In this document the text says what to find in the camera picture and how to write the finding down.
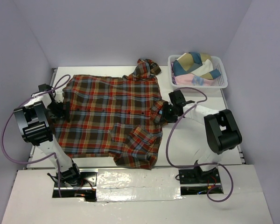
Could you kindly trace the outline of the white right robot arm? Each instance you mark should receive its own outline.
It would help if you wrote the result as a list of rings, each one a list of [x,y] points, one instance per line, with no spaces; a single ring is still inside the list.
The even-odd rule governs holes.
[[[210,175],[214,176],[214,170],[219,166],[221,155],[242,143],[242,135],[231,110],[218,111],[200,105],[208,99],[207,95],[200,90],[197,91],[204,96],[203,100],[187,101],[181,91],[182,89],[176,89],[168,94],[170,103],[164,103],[159,113],[161,123],[174,124],[166,142],[166,159],[172,167],[188,170],[187,176],[189,179],[205,182]],[[204,125],[209,147],[191,166],[176,166],[170,161],[168,155],[171,137],[182,119],[191,119]]]

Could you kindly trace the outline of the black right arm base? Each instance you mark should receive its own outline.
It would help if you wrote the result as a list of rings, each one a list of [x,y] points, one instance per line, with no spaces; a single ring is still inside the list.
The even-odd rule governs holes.
[[[209,189],[210,194],[222,194],[221,180],[217,168],[202,171],[200,167],[179,169],[175,179],[180,183],[181,195],[204,195]]]

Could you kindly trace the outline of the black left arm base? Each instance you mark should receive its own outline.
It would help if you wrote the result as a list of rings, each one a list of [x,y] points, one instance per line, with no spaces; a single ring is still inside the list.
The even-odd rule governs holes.
[[[60,181],[58,181],[58,173],[55,176],[52,176],[50,173],[47,173],[47,175],[54,182],[53,198],[83,197],[89,202],[97,200],[97,172],[79,171],[77,168],[73,168],[70,171],[60,173]]]

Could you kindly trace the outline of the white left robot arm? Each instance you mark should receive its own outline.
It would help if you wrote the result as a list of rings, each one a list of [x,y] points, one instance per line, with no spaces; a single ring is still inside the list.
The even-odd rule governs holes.
[[[14,109],[13,114],[23,140],[40,149],[56,169],[55,181],[72,187],[82,183],[82,174],[76,163],[62,150],[56,140],[54,119],[63,117],[61,105],[55,101],[53,87],[38,86],[39,91],[28,102]]]

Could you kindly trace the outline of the red plaid long sleeve shirt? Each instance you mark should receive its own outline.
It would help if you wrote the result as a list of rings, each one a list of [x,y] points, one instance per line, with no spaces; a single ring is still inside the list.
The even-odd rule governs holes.
[[[71,158],[112,157],[120,167],[151,169],[162,139],[161,69],[139,59],[130,75],[74,75],[63,89],[56,140]]]

